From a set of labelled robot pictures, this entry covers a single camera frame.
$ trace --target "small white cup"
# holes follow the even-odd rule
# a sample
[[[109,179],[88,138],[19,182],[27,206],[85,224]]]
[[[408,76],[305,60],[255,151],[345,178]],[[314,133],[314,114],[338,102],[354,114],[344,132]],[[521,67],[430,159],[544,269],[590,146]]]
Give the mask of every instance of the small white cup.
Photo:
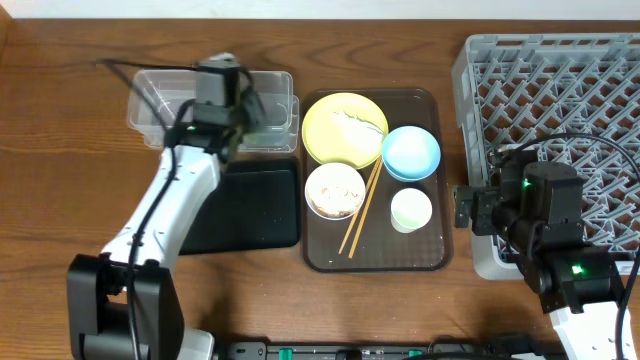
[[[427,225],[432,212],[431,200],[417,189],[400,190],[391,199],[391,225],[401,233],[410,233]]]

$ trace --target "wooden chopsticks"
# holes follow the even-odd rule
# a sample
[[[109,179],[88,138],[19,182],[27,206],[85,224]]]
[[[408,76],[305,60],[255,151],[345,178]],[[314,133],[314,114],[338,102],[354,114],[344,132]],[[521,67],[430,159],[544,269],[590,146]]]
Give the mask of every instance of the wooden chopsticks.
[[[364,226],[364,220],[367,217],[367,212],[369,211],[369,205],[371,204],[371,199],[373,199],[373,192],[376,190],[376,185],[378,184],[378,177],[380,176],[380,170],[382,169],[382,157],[379,157],[373,165],[373,170],[371,171],[371,175],[369,175],[369,180],[367,180],[367,185],[365,187],[365,194],[368,192],[367,202],[364,205],[364,210],[362,212],[362,218],[360,219],[360,223],[358,224],[358,229],[356,230],[356,236],[353,239],[353,245],[351,245],[351,251],[349,251],[349,259],[353,258],[353,254],[356,251],[356,246],[358,245],[358,239],[360,238],[360,232],[362,231],[362,227]],[[351,218],[351,223],[349,223],[349,228],[347,228],[347,233],[344,235],[344,239],[342,240],[342,245],[340,245],[340,250],[338,254],[342,254],[342,250],[347,243],[347,239],[349,239],[349,235],[351,234],[351,230],[353,229],[353,225],[356,223],[356,219],[358,218],[358,214],[360,213],[360,209],[353,214]]]

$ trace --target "dish rack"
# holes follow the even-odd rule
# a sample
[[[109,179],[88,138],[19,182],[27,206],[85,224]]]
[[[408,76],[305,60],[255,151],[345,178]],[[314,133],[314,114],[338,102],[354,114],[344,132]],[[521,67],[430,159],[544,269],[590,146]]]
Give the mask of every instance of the dish rack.
[[[491,183],[490,151],[548,134],[605,137],[640,161],[640,34],[473,35],[451,74],[471,186]],[[629,274],[640,246],[640,182],[630,166],[585,139],[542,143],[538,159],[576,168],[585,180],[583,239],[607,248]],[[480,276],[522,278],[504,240],[471,240]]]

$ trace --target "wooden table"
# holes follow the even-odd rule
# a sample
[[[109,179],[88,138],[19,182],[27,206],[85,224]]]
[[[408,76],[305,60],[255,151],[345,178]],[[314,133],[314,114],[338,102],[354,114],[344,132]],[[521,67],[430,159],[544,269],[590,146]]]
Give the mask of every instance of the wooden table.
[[[438,102],[452,186],[467,171],[450,70],[469,35],[625,31],[640,23],[14,21],[0,67],[0,358],[70,358],[67,267],[100,252],[158,165],[126,125],[127,90],[90,61],[186,64],[228,51],[252,69],[290,72],[301,99],[320,88],[423,87]],[[557,340],[524,282],[480,278],[469,231],[453,237],[453,261],[438,273],[323,275],[296,246],[183,257],[175,283],[187,324],[224,341],[428,343],[513,331]],[[638,291],[631,310],[640,313]]]

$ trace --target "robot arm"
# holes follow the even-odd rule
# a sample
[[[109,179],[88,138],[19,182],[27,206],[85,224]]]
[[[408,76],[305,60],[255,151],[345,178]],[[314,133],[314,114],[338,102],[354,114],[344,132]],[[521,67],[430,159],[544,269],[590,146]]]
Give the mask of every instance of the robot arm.
[[[212,58],[194,71],[198,71],[196,99],[185,102],[179,111],[184,114],[193,106],[193,119],[176,121],[167,130],[160,168],[133,216],[99,256],[77,255],[69,267],[67,302],[76,359],[132,358],[129,314],[133,311],[127,306],[135,310],[143,359],[211,358],[211,334],[184,327],[171,273],[200,206],[220,182],[220,163],[231,160],[245,133],[263,122],[264,109],[251,75],[233,56]],[[167,179],[174,165],[175,176]],[[163,196],[158,195],[161,189],[166,189]],[[128,264],[133,235],[158,196],[139,238],[135,261]],[[118,295],[125,290],[126,279],[132,279],[130,265],[135,292],[132,289],[129,295],[135,300],[110,302],[108,295]]]
[[[582,180],[569,165],[524,151],[499,169],[492,187],[456,187],[455,226],[499,235],[538,295],[571,360],[615,359],[615,321],[624,286],[614,259],[582,240]],[[622,340],[635,359],[628,311]]]
[[[136,265],[155,260],[172,273],[200,206],[220,182],[220,162],[216,154],[184,145],[176,146],[175,152],[178,161],[176,176],[146,226],[136,258]],[[170,168],[171,154],[169,149],[165,149],[158,172],[142,201],[120,233],[102,250],[103,254],[110,254],[111,261],[128,261],[131,237],[164,185]]]

